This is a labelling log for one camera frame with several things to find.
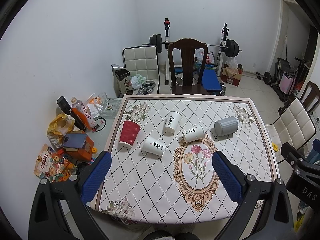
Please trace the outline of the white bird print paper cup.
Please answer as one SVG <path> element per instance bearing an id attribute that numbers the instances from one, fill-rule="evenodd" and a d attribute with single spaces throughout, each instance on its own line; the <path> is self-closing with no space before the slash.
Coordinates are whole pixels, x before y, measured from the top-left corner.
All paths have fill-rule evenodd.
<path id="1" fill-rule="evenodd" d="M 192 128 L 184 130 L 182 135 L 185 142 L 192 142 L 204 139 L 205 132 L 201 124 L 196 124 Z"/>

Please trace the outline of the red ribbed paper cup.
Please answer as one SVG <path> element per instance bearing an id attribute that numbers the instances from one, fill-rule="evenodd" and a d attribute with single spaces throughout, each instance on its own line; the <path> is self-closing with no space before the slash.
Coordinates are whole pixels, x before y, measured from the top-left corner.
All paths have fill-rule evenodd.
<path id="1" fill-rule="evenodd" d="M 119 143 L 121 146 L 131 148 L 135 142 L 135 139 L 140 131 L 140 124 L 132 121 L 125 120 L 123 122 L 123 128 L 121 130 Z"/>

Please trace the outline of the white calligraphy cup near red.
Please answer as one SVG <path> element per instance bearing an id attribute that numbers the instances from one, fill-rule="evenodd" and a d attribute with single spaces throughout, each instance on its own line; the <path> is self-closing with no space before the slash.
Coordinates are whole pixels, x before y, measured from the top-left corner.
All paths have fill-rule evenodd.
<path id="1" fill-rule="evenodd" d="M 142 151 L 162 157 L 167 146 L 163 142 L 148 136 L 143 144 Z"/>

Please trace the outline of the white calligraphy cup far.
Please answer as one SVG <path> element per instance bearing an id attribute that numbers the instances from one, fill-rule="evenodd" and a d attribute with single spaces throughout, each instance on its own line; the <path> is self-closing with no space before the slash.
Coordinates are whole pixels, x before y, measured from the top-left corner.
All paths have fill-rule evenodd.
<path id="1" fill-rule="evenodd" d="M 182 115 L 180 113 L 176 111 L 171 111 L 168 114 L 168 117 L 164 126 L 165 130 L 170 133 L 175 133 L 181 120 L 182 120 Z"/>

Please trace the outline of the white padded chair right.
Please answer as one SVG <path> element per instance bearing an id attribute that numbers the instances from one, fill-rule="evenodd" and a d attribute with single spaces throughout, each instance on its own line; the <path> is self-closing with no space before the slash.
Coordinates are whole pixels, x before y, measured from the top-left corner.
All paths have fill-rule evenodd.
<path id="1" fill-rule="evenodd" d="M 316 134 L 315 125 L 298 98 L 291 102 L 274 123 L 265 127 L 271 141 L 279 148 L 287 142 L 300 150 Z"/>

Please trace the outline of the white padded chair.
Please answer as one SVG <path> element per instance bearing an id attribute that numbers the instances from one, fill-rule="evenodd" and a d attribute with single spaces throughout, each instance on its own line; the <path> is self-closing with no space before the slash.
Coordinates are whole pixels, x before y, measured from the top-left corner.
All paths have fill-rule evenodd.
<path id="1" fill-rule="evenodd" d="M 123 49 L 124 67 L 131 76 L 137 74 L 145 77 L 147 81 L 155 81 L 152 94 L 159 92 L 159 65 L 156 46 L 137 46 Z"/>
<path id="2" fill-rule="evenodd" d="M 298 98 L 291 102 L 274 123 L 265 127 L 271 141 L 279 148 L 287 142 L 300 150 L 316 134 L 315 125 Z"/>

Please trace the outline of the black round lid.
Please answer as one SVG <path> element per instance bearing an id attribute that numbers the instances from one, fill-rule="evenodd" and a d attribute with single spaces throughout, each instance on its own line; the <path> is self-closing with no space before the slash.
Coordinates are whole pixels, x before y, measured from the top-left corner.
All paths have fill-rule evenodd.
<path id="1" fill-rule="evenodd" d="M 76 175 L 77 175 L 77 176 L 80 175 L 80 174 L 83 172 L 83 170 L 84 170 L 88 165 L 89 165 L 89 164 L 86 163 L 86 162 L 80 162 L 80 163 L 78 163 L 77 166 L 76 166 Z"/>

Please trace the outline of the smartphone on orange box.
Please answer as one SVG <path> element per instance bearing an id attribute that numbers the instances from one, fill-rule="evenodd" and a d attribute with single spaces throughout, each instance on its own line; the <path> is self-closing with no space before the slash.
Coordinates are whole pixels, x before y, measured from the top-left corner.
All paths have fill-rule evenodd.
<path id="1" fill-rule="evenodd" d="M 67 133 L 62 142 L 64 148 L 84 148 L 87 139 L 86 133 Z"/>

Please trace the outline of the grey cylindrical tin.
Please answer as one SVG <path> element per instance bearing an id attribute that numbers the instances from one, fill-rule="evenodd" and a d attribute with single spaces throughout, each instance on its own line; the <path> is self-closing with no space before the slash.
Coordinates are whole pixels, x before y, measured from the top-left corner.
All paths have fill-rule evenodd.
<path id="1" fill-rule="evenodd" d="M 238 121 L 234 116 L 217 120 L 214 124 L 214 129 L 219 137 L 232 134 L 238 130 Z"/>

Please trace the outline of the pink suitcase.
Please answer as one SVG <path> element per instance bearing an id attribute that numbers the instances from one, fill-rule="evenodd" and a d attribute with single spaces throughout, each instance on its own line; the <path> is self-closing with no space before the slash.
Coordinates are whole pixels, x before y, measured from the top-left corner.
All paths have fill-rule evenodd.
<path id="1" fill-rule="evenodd" d="M 295 84 L 295 78 L 291 74 L 284 72 L 279 84 L 279 88 L 281 92 L 285 95 L 289 95 L 291 93 L 291 90 L 294 84 Z"/>

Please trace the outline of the yellow plastic bag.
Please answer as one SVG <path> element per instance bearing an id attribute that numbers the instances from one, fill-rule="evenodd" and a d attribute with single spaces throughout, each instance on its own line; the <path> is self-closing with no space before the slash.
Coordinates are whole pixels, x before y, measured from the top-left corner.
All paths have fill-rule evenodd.
<path id="1" fill-rule="evenodd" d="M 47 137 L 55 148 L 62 146 L 63 137 L 73 131 L 75 120 L 65 113 L 60 113 L 48 126 Z"/>

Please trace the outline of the black bottle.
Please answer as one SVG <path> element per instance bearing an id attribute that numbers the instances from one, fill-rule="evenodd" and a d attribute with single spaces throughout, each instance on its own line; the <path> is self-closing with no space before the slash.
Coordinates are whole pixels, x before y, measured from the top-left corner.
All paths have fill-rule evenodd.
<path id="1" fill-rule="evenodd" d="M 74 119 L 74 121 L 75 121 L 74 124 L 78 129 L 80 129 L 84 132 L 86 131 L 86 126 L 81 121 L 81 119 L 72 111 L 70 104 L 68 103 L 68 101 L 65 99 L 64 96 L 59 97 L 57 99 L 56 103 L 63 113 L 71 116 Z"/>

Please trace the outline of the cardboard box on floor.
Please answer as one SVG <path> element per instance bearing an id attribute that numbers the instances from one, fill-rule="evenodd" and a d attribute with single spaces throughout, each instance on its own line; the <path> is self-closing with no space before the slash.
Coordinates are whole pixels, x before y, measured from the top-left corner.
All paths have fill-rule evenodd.
<path id="1" fill-rule="evenodd" d="M 238 87 L 242 78 L 242 72 L 243 69 L 241 64 L 238 64 L 237 69 L 231 69 L 227 64 L 224 64 L 221 72 L 221 80 Z"/>

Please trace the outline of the blue weight bench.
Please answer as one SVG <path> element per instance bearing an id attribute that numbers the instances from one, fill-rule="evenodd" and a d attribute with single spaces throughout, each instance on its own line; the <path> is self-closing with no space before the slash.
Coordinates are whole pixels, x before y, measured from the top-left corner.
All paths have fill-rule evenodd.
<path id="1" fill-rule="evenodd" d="M 221 93 L 221 85 L 213 69 L 203 71 L 201 85 L 209 94 L 220 95 Z"/>

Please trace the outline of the white padded chair left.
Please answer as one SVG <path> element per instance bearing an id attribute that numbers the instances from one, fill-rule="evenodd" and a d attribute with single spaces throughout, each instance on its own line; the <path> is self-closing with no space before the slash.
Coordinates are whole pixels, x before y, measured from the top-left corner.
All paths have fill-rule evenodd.
<path id="1" fill-rule="evenodd" d="M 137 74 L 145 77 L 147 81 L 155 81 L 152 94 L 159 92 L 159 65 L 156 46 L 137 46 L 123 49 L 124 67 L 131 76 Z"/>

